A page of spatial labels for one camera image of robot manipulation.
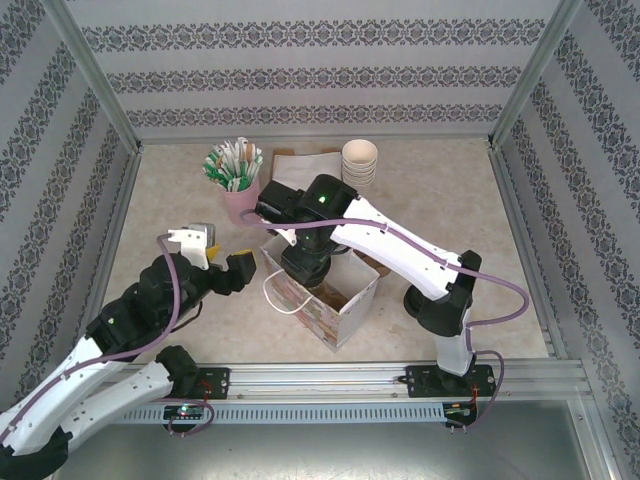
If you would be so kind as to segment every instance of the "aluminum frame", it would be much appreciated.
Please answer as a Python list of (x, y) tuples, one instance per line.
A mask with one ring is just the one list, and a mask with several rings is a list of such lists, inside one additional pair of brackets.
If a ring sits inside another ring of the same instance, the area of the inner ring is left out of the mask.
[(500, 146), (509, 136), (509, 131), (515, 123), (522, 107), (524, 107), (533, 87), (538, 83), (542, 71), (551, 60), (553, 51), (573, 20), (581, 0), (560, 0), (555, 12), (549, 19), (547, 28), (544, 29), (540, 41), (536, 45), (533, 54), (529, 58), (522, 75), (518, 79), (513, 92), (509, 96), (493, 131), (489, 135), (494, 146)]
[[(490, 364), (498, 373), (495, 360)], [(463, 401), (468, 398), (409, 398), (407, 385), (396, 381), (407, 365), (435, 365), (435, 362), (362, 362), (329, 364), (201, 364), (231, 370), (227, 400), (214, 405), (247, 405), (251, 410), (268, 411), (274, 405), (317, 406), (366, 404), (411, 408), (426, 403)], [(117, 382), (137, 372), (141, 366), (129, 365), (109, 381)], [(604, 426), (593, 399), (586, 372), (579, 360), (506, 360), (505, 379), (496, 401), (565, 401), (589, 475), (594, 480), (620, 479)], [(143, 405), (140, 410), (153, 408)], [(125, 423), (149, 424), (141, 415), (130, 415)], [(238, 423), (247, 423), (242, 419)]]
[(87, 300), (84, 317), (82, 318), (83, 328), (91, 320), (96, 318), (102, 310), (104, 296), (107, 293), (109, 278), (111, 277), (111, 270), (113, 269), (116, 253), (118, 252), (120, 236), (122, 235), (124, 222), (127, 218), (131, 195), (133, 195), (133, 187), (135, 186), (136, 177), (138, 176), (138, 169), (140, 168), (143, 150), (143, 147), (136, 147), (129, 157), (127, 171), (125, 172), (122, 188), (116, 200), (116, 206), (114, 208), (109, 231), (107, 232), (107, 238), (104, 242), (104, 251), (102, 255), (100, 255), (100, 260), (98, 261), (98, 268), (95, 276), (96, 280), (89, 295), (89, 299)]
[(115, 127), (128, 152), (135, 154), (140, 145), (129, 117), (120, 104), (113, 88), (107, 80), (84, 34), (78, 27), (65, 0), (42, 0), (47, 15), (60, 33), (62, 40), (73, 55), (82, 75), (96, 94), (100, 105)]
[(567, 354), (562, 336), (560, 335), (560, 328), (553, 314), (544, 280), (536, 264), (536, 256), (533, 251), (531, 239), (529, 238), (522, 212), (518, 208), (515, 190), (509, 180), (502, 152), (499, 148), (488, 144), (487, 154), (489, 155), (491, 167), (493, 168), (493, 174), (496, 178), (498, 191), (500, 192), (502, 204), (507, 214), (507, 220), (516, 244), (518, 257), (520, 257), (522, 270), (524, 271), (524, 276), (529, 286), (531, 303), (536, 310), (538, 321), (540, 322), (541, 328), (543, 330), (546, 329), (550, 336), (553, 345), (553, 355), (559, 359), (568, 359), (569, 355)]

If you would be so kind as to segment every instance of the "enclosure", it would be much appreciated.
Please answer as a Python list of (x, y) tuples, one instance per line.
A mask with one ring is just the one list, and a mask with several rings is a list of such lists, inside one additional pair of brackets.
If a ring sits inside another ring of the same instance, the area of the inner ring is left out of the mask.
[[(639, 5), (4, 0), (1, 407), (27, 395), (105, 302), (136, 281), (159, 255), (157, 235), (211, 222), (221, 257), (242, 248), (258, 255), (269, 235), (232, 224), (202, 175), (212, 144), (242, 135), (269, 162), (278, 148), (319, 153), (366, 138), (379, 150), (376, 180), (361, 192), (369, 201), (442, 248), (476, 250), (482, 271), (530, 292), (524, 316), (473, 332), (475, 348), (506, 358), (484, 435), (504, 447), (504, 432), (525, 411), (514, 431), (530, 440), (507, 455), (521, 477), (640, 477)], [(267, 166), (261, 185), (268, 180)], [(216, 404), (231, 412), (230, 425), (203, 433), (205, 446), (240, 449), (259, 437), (282, 452), (304, 443), (291, 425), (242, 430), (237, 424), (260, 423), (241, 420), (244, 409), (417, 406), (406, 387), (389, 382), (407, 364), (436, 358), (430, 334), (404, 311), (406, 280), (380, 280), (367, 321), (334, 353), (296, 318), (270, 309), (265, 277), (258, 259), (245, 291), (210, 295), (201, 318), (165, 342), (184, 345), (201, 364), (231, 368), (229, 400)], [(478, 283), (474, 318), (517, 306), (510, 293)], [(493, 359), (481, 361), (498, 370)], [(141, 418), (98, 434), (56, 478), (87, 475), (96, 462), (119, 468), (119, 478), (166, 475), (167, 466), (140, 473), (142, 460), (118, 460), (124, 437), (155, 441)], [(385, 421), (400, 428), (409, 418)], [(377, 451), (384, 447), (375, 427), (312, 431), (344, 442), (370, 436)], [(384, 438), (404, 432), (437, 450), (437, 435), (446, 434), (429, 428), (422, 437), (412, 423)], [(566, 439), (555, 453), (545, 445), (552, 435)], [(467, 442), (483, 478), (517, 478), (482, 440), (444, 441)], [(388, 476), (363, 472), (353, 464), (365, 462), (360, 454), (343, 458), (329, 442), (305, 448), (355, 468), (353, 478), (470, 475), (448, 470), (453, 458), (431, 473), (420, 462), (389, 467)], [(173, 445), (158, 440), (157, 448)], [(206, 465), (206, 447), (177, 448)], [(251, 448), (244, 454), (254, 455)], [(291, 475), (294, 460), (285, 457)], [(540, 462), (548, 470), (536, 471)], [(225, 465), (211, 478), (252, 474)], [(272, 478), (286, 478), (277, 471)], [(341, 471), (314, 464), (306, 475)]]

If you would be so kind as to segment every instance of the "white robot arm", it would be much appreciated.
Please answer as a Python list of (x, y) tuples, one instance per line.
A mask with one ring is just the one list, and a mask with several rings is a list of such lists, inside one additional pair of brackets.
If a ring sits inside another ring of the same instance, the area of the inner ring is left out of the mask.
[[(330, 175), (316, 177), (306, 192), (270, 182), (260, 194), (256, 213), (269, 223), (281, 225), (364, 220), (358, 224), (277, 230), (290, 244), (281, 258), (285, 272), (303, 286), (314, 287), (329, 271), (331, 253), (339, 244), (366, 253), (411, 283), (404, 298), (405, 308), (434, 334), (437, 364), (443, 374), (467, 374), (474, 357), (467, 349), (464, 330), (475, 278), (445, 268), (386, 229), (400, 232), (448, 265), (477, 271), (479, 255), (472, 251), (458, 255), (428, 243), (385, 217), (353, 188)], [(366, 220), (384, 224), (386, 229), (368, 226)]]
[[(29, 403), (52, 379), (63, 375), (76, 363), (84, 362), (102, 355), (102, 351), (93, 339), (81, 338), (76, 347), (58, 365), (58, 367), (20, 403), (0, 415), (0, 431), (8, 427), (9, 422), (24, 405)], [(87, 398), (102, 382), (125, 366), (123, 362), (99, 363), (93, 368), (68, 375), (63, 381), (47, 391), (42, 399), (23, 416), (20, 424), (11, 429), (3, 441), (3, 447), (10, 447), (14, 455), (29, 455), (41, 450), (49, 441), (60, 424), (74, 410), (76, 405)]]

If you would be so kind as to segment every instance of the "cable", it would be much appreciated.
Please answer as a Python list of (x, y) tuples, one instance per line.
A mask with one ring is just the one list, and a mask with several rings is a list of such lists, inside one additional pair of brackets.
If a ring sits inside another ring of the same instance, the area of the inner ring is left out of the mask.
[(467, 427), (467, 430), (473, 429), (473, 428), (477, 428), (478, 424), (480, 423), (481, 420), (484, 420), (484, 418), (487, 416), (487, 414), (489, 413), (489, 411), (493, 408), (493, 404), (496, 401), (496, 398), (498, 397), (498, 393), (500, 393), (500, 388), (502, 388), (502, 382), (504, 381), (504, 358), (502, 357), (502, 355), (500, 355), (500, 352), (496, 351), (496, 350), (478, 350), (475, 351), (473, 349), (473, 346), (471, 345), (471, 329), (467, 328), (465, 330), (465, 339), (466, 339), (466, 343), (467, 343), (467, 350), (469, 350), (470, 352), (473, 352), (476, 355), (494, 355), (497, 359), (498, 362), (500, 363), (500, 375), (498, 375), (498, 380), (496, 381), (496, 389), (493, 391), (493, 395), (491, 396), (491, 398), (489, 399), (489, 403), (487, 403), (487, 407), (484, 409), (484, 411), (482, 412), (482, 414), (476, 418), (476, 420)]
[(475, 382), (471, 385), (471, 392), (473, 392), (473, 396), (471, 397), (471, 402), (469, 402), (469, 404), (471, 405), (471, 410), (477, 410), (479, 389)]
[(200, 316), (200, 314), (202, 313), (202, 307), (203, 307), (204, 303), (200, 302), (198, 304), (198, 311), (196, 312), (196, 314), (191, 317), (191, 318), (187, 318), (184, 322), (182, 322), (180, 325), (178, 325), (177, 327), (175, 327), (173, 330), (171, 330), (171, 333), (176, 333), (178, 330), (182, 330), (184, 327), (186, 327), (187, 325), (189, 325), (191, 322), (193, 322), (196, 318), (198, 318)]
[(38, 390), (33, 395), (33, 397), (31, 397), (22, 406), (20, 410), (18, 410), (18, 413), (16, 414), (16, 416), (13, 417), (13, 420), (11, 420), (8, 423), (7, 427), (0, 434), (0, 445), (4, 443), (4, 441), (7, 439), (9, 434), (16, 428), (20, 420), (22, 420), (24, 415), (37, 403), (37, 401), (40, 400), (45, 393), (51, 390), (63, 379), (68, 378), (69, 375), (77, 372), (78, 370), (82, 370), (85, 367), (88, 367), (90, 365), (95, 365), (97, 363), (112, 362), (115, 360), (122, 360), (123, 358), (129, 358), (129, 357), (140, 355), (141, 353), (154, 348), (156, 345), (159, 345), (165, 338), (167, 338), (167, 336), (171, 333), (171, 330), (173, 330), (173, 327), (176, 326), (176, 323), (178, 322), (178, 316), (180, 314), (180, 283), (178, 282), (178, 272), (176, 271), (176, 266), (173, 263), (171, 254), (169, 253), (169, 250), (167, 250), (167, 247), (164, 244), (164, 241), (169, 238), (171, 238), (171, 234), (167, 233), (164, 235), (160, 235), (156, 239), (158, 242), (158, 246), (162, 251), (162, 255), (164, 256), (167, 262), (167, 267), (169, 268), (169, 276), (171, 277), (171, 286), (173, 288), (173, 310), (171, 311), (171, 318), (169, 320), (169, 324), (167, 325), (167, 328), (163, 330), (163, 332), (160, 334), (159, 337), (149, 342), (147, 345), (144, 345), (139, 348), (135, 348), (133, 350), (129, 350), (128, 352), (115, 353), (113, 355), (104, 355), (101, 357), (96, 357), (90, 360), (86, 360), (84, 362), (80, 362), (77, 365), (74, 365), (73, 367), (62, 372), (61, 375), (58, 375), (57, 377), (52, 378), (48, 383), (44, 384), (44, 386), (40, 390)]
[(205, 428), (209, 427), (212, 423), (213, 423), (213, 417), (215, 416), (215, 410), (213, 409), (213, 406), (208, 403), (205, 402), (204, 400), (185, 400), (182, 398), (160, 398), (158, 400), (154, 400), (155, 403), (166, 403), (166, 402), (176, 402), (176, 403), (188, 403), (191, 405), (199, 405), (203, 408), (206, 408), (207, 410), (209, 410), (209, 412), (211, 413), (211, 415), (209, 415), (209, 419), (204, 422), (201, 423), (200, 425), (192, 428), (191, 430), (189, 430), (188, 432), (176, 432), (175, 430), (173, 430), (171, 428), (171, 426), (173, 425), (173, 421), (177, 420), (177, 418), (172, 417), (169, 420), (169, 424), (167, 425), (167, 430), (169, 430), (169, 435), (171, 436), (179, 436), (180, 438), (184, 438), (184, 437), (188, 437), (190, 435), (195, 435), (198, 432), (201, 432), (202, 430), (204, 430)]
[(204, 380), (200, 380), (200, 382), (196, 383), (196, 385), (202, 385), (204, 387), (203, 400), (205, 402), (209, 400), (209, 394), (213, 391), (211, 385), (209, 385), (209, 383), (205, 382)]
[(307, 303), (309, 303), (309, 301), (313, 298), (313, 295), (309, 295), (309, 297), (307, 297), (307, 299), (304, 302), (302, 302), (302, 305), (300, 305), (295, 310), (291, 310), (290, 312), (287, 312), (286, 310), (282, 310), (281, 308), (276, 307), (271, 301), (271, 299), (269, 298), (269, 294), (267, 293), (267, 282), (271, 280), (273, 277), (275, 277), (277, 274), (282, 272), (284, 272), (284, 268), (281, 268), (277, 272), (273, 272), (271, 275), (269, 275), (267, 278), (264, 279), (264, 282), (262, 282), (262, 293), (264, 293), (264, 298), (267, 299), (267, 302), (269, 302), (269, 305), (271, 305), (274, 310), (280, 313), (284, 313), (285, 315), (293, 315), (294, 313), (298, 313), (300, 310), (302, 310), (304, 306)]

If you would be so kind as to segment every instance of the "patterned wallpaper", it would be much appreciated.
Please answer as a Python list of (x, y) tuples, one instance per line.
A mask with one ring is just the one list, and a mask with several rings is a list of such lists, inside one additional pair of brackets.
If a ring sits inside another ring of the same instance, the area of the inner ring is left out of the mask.
[(488, 134), (557, 0), (68, 5), (138, 135), (179, 140)]
[(0, 6), (0, 409), (77, 338), (128, 152), (37, 0)]
[(640, 477), (639, 4), (583, 3), (503, 146), (623, 478)]

